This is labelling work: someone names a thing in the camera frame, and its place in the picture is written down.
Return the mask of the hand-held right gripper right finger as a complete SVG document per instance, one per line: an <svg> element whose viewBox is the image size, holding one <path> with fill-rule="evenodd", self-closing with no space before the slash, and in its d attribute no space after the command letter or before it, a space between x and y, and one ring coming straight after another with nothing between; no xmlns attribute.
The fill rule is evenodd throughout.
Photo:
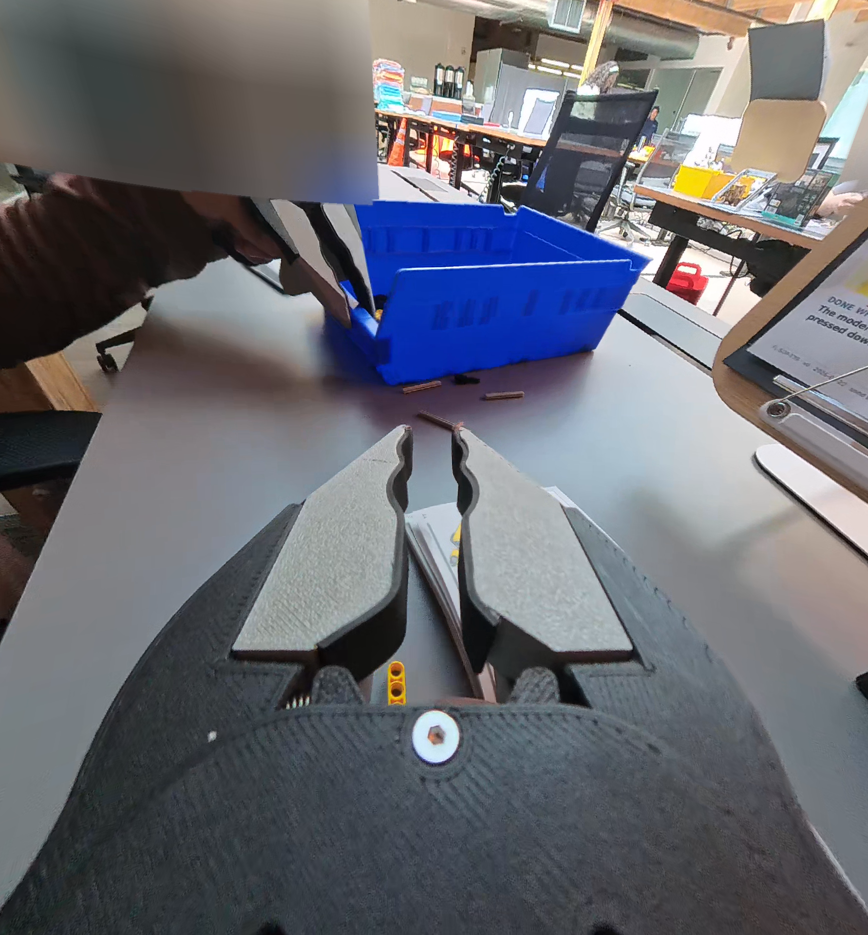
<svg viewBox="0 0 868 935"><path fill-rule="evenodd" d="M565 505L467 428L452 437L458 590L474 672L632 659L634 646Z"/></svg>

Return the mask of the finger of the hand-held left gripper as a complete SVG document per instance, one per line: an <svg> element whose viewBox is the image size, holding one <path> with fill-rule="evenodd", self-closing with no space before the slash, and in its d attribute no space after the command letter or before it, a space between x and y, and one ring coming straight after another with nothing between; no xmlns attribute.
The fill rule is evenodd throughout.
<svg viewBox="0 0 868 935"><path fill-rule="evenodd" d="M370 315L375 315L376 303L356 208L352 205L321 203L321 209L333 231L333 237L330 238L334 244L332 251L340 271L345 274L345 280L359 306Z"/></svg>
<svg viewBox="0 0 868 935"><path fill-rule="evenodd" d="M297 289L298 294L313 294L332 319L351 328L351 303L304 209L289 201L267 200L265 222L281 258L283 286L290 293Z"/></svg>

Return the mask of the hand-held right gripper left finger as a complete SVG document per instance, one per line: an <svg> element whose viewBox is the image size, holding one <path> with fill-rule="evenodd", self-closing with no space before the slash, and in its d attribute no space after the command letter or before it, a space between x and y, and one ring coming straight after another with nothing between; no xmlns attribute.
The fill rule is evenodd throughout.
<svg viewBox="0 0 868 935"><path fill-rule="evenodd" d="M266 560L233 656L341 667L362 682L395 654L407 626L413 458L413 430L397 426L303 501Z"/></svg>

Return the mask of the blue plastic bin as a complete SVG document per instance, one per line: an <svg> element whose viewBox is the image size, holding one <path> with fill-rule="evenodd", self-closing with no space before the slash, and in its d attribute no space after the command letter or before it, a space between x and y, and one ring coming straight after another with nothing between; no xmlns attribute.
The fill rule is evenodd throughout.
<svg viewBox="0 0 868 935"><path fill-rule="evenodd" d="M529 207L376 201L356 207L381 318L353 345L389 385L590 352L650 260Z"/></svg>

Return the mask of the person's left forearm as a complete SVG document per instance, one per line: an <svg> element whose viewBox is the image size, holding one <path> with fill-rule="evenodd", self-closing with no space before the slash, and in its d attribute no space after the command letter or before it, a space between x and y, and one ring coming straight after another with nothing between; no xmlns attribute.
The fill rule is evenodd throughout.
<svg viewBox="0 0 868 935"><path fill-rule="evenodd" d="M173 190L57 173L0 204L0 370L63 351L226 252Z"/></svg>

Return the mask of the lego instruction sheets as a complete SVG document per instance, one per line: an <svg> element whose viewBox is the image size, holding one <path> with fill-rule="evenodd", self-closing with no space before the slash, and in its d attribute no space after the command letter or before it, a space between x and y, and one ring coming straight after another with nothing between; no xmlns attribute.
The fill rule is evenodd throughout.
<svg viewBox="0 0 868 935"><path fill-rule="evenodd" d="M465 649L459 592L461 518L451 502L406 516L409 624L402 648L413 674L408 698L459 697L494 703L510 691L486 664L475 672Z"/></svg>

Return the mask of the person's left hand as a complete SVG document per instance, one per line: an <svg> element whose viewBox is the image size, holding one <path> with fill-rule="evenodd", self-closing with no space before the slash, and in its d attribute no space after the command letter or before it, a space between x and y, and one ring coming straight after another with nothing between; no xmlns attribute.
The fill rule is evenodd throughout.
<svg viewBox="0 0 868 935"><path fill-rule="evenodd" d="M280 244L253 219L246 197L197 191L185 191L181 195L206 223L221 252L248 265L280 258Z"/></svg>

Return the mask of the long background work table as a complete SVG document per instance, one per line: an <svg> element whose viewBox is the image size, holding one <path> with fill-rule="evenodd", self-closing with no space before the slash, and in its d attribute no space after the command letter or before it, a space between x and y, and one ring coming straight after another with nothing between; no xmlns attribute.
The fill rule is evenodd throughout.
<svg viewBox="0 0 868 935"><path fill-rule="evenodd" d="M488 193L494 173L502 174L504 168L533 168L547 146L545 139L491 124L440 119L419 111L375 110L374 114L381 162L386 164L392 124L397 127L398 121L406 118L409 157L404 168L422 170L481 200L496 199Z"/></svg>

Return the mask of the black mesh office chair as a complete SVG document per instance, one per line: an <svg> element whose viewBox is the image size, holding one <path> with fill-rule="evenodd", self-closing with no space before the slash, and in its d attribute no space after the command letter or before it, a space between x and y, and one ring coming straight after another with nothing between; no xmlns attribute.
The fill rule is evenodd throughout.
<svg viewBox="0 0 868 935"><path fill-rule="evenodd" d="M520 206L594 232L657 97L566 93Z"/></svg>

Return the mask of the wood-framed instruction display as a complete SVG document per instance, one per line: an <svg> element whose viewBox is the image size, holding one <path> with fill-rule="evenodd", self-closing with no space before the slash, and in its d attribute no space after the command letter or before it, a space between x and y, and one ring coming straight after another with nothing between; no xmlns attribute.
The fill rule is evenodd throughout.
<svg viewBox="0 0 868 935"><path fill-rule="evenodd" d="M725 404L757 466L868 559L868 196L722 340Z"/></svg>

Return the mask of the black chair seat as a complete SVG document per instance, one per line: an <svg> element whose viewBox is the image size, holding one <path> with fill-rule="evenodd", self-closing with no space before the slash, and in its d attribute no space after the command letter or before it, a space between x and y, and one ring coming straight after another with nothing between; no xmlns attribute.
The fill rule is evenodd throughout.
<svg viewBox="0 0 868 935"><path fill-rule="evenodd" d="M91 411L0 413L0 494L71 479L101 417Z"/></svg>

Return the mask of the red floor container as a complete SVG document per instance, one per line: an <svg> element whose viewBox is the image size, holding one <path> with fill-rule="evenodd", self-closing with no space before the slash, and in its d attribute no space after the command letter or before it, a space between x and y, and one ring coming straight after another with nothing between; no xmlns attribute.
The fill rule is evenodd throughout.
<svg viewBox="0 0 868 935"><path fill-rule="evenodd" d="M703 274L697 263L677 263L664 288L675 297L697 306L709 284L709 277Z"/></svg>

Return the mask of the yellow plastic bin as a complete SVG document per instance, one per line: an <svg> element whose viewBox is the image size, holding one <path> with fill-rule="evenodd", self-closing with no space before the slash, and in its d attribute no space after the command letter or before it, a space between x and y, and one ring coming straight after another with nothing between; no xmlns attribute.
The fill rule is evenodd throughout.
<svg viewBox="0 0 868 935"><path fill-rule="evenodd" d="M735 174L711 168L682 165L672 182L675 193L703 200L710 200L730 184Z"/></svg>

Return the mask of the wooden-edged work table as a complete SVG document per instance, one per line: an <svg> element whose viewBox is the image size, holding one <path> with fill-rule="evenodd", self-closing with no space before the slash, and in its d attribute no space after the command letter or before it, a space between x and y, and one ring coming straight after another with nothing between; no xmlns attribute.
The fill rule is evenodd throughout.
<svg viewBox="0 0 868 935"><path fill-rule="evenodd" d="M798 250L810 251L835 229L834 225L828 224L812 224L810 229L794 229L755 211L727 208L663 187L637 183L635 193L654 201L649 217L651 224L673 235L653 277L653 283L662 288L667 288L675 268L691 243L728 255L742 261L753 271L765 274L774 269L774 262L770 251L760 246L763 242L776 240ZM718 230L706 229L700 225L702 220L744 230L751 237L736 239Z"/></svg>

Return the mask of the wooden display back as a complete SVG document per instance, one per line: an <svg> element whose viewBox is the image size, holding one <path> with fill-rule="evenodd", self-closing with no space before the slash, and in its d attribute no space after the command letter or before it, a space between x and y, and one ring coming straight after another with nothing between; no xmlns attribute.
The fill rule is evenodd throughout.
<svg viewBox="0 0 868 935"><path fill-rule="evenodd" d="M753 29L748 54L750 97L730 169L797 181L827 119L828 24L810 19Z"/></svg>

